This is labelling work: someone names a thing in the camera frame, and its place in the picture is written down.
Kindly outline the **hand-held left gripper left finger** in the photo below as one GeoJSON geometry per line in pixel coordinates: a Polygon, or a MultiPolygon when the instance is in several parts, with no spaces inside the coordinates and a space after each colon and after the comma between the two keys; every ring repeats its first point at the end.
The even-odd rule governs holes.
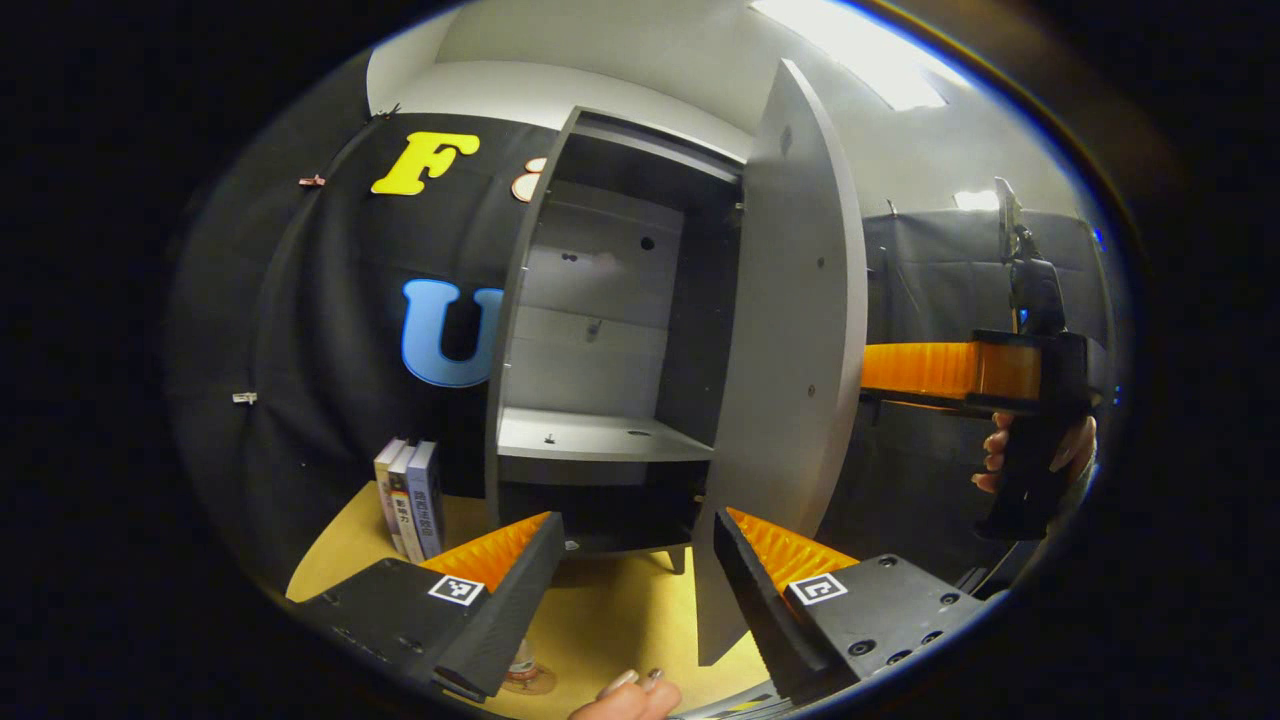
{"type": "Polygon", "coordinates": [[[425,562],[379,560],[293,609],[407,691],[484,701],[500,689],[564,542],[561,514],[540,512],[425,562]]]}

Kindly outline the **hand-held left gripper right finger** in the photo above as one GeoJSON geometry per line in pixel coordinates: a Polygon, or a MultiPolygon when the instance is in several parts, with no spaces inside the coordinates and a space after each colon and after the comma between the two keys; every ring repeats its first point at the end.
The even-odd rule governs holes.
{"type": "Polygon", "coordinates": [[[923,659],[986,602],[896,553],[856,560],[737,509],[713,546],[777,693],[809,705],[923,659]]]}

